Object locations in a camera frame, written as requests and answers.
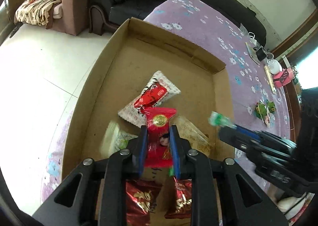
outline blue gripper pad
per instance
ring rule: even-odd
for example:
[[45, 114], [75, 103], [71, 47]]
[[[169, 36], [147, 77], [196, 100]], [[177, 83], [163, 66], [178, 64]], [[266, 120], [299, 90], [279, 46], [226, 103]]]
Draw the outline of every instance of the blue gripper pad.
[[140, 155], [139, 155], [139, 177], [141, 177], [141, 175], [143, 174], [143, 167], [145, 164], [145, 159], [146, 159], [146, 155], [147, 155], [147, 145], [148, 145], [148, 131], [146, 130], [142, 130], [142, 135], [140, 135], [139, 137], [141, 138], [142, 141], [142, 147], [141, 147], [141, 151], [140, 151]]
[[180, 178], [180, 159], [179, 159], [179, 153], [176, 146], [176, 138], [170, 130], [169, 132], [169, 142], [170, 142], [170, 148], [171, 148], [171, 155], [172, 155], [172, 161], [173, 161], [173, 170], [174, 170], [174, 176], [179, 179]]

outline white snack package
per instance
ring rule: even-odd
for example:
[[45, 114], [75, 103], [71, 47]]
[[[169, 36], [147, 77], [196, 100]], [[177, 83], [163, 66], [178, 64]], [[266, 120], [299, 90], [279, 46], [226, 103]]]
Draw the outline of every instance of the white snack package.
[[126, 107], [118, 112], [118, 115], [125, 119], [126, 121], [141, 127], [142, 125], [147, 124], [146, 116], [140, 113], [136, 108], [134, 108], [134, 103], [154, 84], [159, 83], [161, 86], [166, 88], [167, 92], [163, 94], [160, 99], [153, 105], [159, 106], [163, 101], [170, 99], [176, 94], [181, 93], [181, 91], [168, 79], [166, 78], [161, 71], [154, 73], [152, 78], [147, 83], [146, 87], [142, 90], [141, 94], [131, 101]]

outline red foil bag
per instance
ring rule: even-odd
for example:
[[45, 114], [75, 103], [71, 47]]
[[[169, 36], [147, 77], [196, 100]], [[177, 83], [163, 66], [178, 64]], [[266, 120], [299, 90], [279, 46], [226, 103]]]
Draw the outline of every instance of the red foil bag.
[[154, 181], [126, 181], [126, 219], [132, 226], [150, 225], [150, 208], [155, 202], [161, 185]]
[[192, 180], [177, 180], [175, 181], [175, 202], [173, 206], [166, 212], [166, 219], [185, 219], [191, 218], [192, 206]]
[[149, 107], [144, 109], [147, 117], [148, 151], [145, 167], [171, 167], [173, 165], [169, 145], [169, 120], [176, 109]]
[[155, 80], [155, 82], [143, 92], [140, 98], [136, 100], [134, 108], [140, 113], [144, 113], [145, 108], [155, 106], [166, 93], [167, 89]]

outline white tile floor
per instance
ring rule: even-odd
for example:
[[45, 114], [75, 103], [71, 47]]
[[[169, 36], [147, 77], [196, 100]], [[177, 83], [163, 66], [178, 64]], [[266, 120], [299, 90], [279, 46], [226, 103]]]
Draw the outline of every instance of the white tile floor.
[[28, 214], [40, 205], [51, 140], [110, 37], [25, 24], [0, 46], [0, 167], [18, 207]]

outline gold circular logo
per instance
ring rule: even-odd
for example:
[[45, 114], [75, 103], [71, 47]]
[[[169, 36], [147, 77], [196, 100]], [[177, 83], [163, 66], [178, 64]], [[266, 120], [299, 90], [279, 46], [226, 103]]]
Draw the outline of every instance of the gold circular logo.
[[164, 127], [166, 123], [168, 122], [168, 119], [165, 115], [155, 115], [153, 118], [153, 123], [157, 127]]

